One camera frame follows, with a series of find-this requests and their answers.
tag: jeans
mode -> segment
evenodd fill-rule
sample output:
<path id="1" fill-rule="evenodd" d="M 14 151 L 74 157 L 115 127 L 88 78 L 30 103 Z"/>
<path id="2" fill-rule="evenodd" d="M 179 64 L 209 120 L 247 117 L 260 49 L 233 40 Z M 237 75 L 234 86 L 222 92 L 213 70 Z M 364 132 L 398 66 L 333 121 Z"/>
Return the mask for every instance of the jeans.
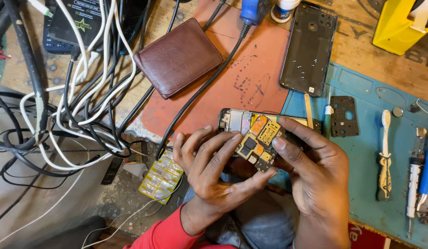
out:
<path id="1" fill-rule="evenodd" d="M 225 182 L 240 181 L 225 173 L 221 178 Z M 194 196 L 190 187 L 183 202 Z M 240 249 L 286 249 L 294 240 L 298 214 L 294 200 L 263 190 L 207 227 L 198 241 Z"/>

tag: man's right hand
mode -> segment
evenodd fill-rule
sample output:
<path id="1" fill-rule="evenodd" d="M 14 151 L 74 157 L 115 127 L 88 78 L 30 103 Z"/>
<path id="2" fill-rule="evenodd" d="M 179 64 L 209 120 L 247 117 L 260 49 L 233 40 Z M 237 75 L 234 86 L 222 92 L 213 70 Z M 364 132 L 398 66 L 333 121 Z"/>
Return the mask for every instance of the man's right hand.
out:
<path id="1" fill-rule="evenodd" d="M 295 248 L 350 247 L 349 160 L 344 151 L 314 130 L 290 118 L 277 122 L 311 148 L 303 151 L 284 138 L 272 145 L 289 164 L 294 201 L 300 210 Z"/>

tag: phone back cover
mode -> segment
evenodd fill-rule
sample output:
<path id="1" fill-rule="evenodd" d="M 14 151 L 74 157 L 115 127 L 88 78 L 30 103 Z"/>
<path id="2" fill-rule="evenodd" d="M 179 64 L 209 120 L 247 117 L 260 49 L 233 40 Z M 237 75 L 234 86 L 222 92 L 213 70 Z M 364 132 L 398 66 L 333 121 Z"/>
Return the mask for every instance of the phone back cover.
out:
<path id="1" fill-rule="evenodd" d="M 331 56 L 337 13 L 301 1 L 292 20 L 286 60 L 280 76 L 283 87 L 320 97 Z"/>

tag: brown leather wallet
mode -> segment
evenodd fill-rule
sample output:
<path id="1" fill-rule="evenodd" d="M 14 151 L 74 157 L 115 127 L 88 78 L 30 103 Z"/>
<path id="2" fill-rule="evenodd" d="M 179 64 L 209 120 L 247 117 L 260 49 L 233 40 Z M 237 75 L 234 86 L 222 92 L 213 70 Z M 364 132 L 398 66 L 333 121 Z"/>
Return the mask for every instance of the brown leather wallet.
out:
<path id="1" fill-rule="evenodd" d="M 222 60 L 194 18 L 134 54 L 137 66 L 163 99 L 170 98 Z"/>

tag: wooden workbench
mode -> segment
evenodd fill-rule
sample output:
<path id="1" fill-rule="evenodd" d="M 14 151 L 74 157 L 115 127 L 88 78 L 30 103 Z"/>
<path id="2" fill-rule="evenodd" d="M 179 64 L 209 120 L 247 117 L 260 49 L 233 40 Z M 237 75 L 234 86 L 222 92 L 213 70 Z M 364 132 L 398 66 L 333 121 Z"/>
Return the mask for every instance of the wooden workbench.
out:
<path id="1" fill-rule="evenodd" d="M 312 2 L 331 8 L 339 14 L 331 55 L 333 62 L 428 100 L 428 34 L 405 55 L 398 56 L 372 45 L 372 37 L 381 11 L 379 4 L 371 6 L 371 1 L 366 0 L 313 0 Z M 227 3 L 238 9 L 241 7 L 240 0 L 228 0 Z M 192 17 L 197 4 L 198 0 L 181 3 L 174 27 Z M 166 33 L 174 6 L 175 2 L 172 0 L 156 0 L 151 19 L 148 22 L 146 45 Z M 64 84 L 69 55 L 47 53 L 41 47 L 43 16 L 31 6 L 21 9 L 36 58 L 40 62 L 39 65 L 46 68 L 45 77 L 48 79 L 48 85 Z M 279 24 L 285 29 L 289 29 L 289 25 L 290 21 L 286 24 Z M 3 44 L 5 54 L 10 55 L 11 59 L 0 60 L 0 83 L 23 93 L 33 91 L 13 28 L 7 31 Z M 101 65 L 102 63 L 95 63 L 90 69 L 88 78 L 92 78 L 99 71 L 98 66 L 101 67 Z M 122 70 L 119 71 L 117 78 L 128 74 L 131 71 L 129 58 L 125 57 L 124 60 L 121 60 L 118 68 L 122 68 Z M 149 86 L 150 82 L 141 74 L 134 78 L 130 91 L 116 109 L 117 124 L 122 122 Z M 50 102 L 58 105 L 61 93 L 62 90 L 51 92 Z M 146 130 L 142 131 L 139 128 L 135 130 L 134 135 L 136 136 L 154 142 L 160 140 L 159 137 Z M 129 127 L 127 132 L 133 133 L 134 130 Z"/>

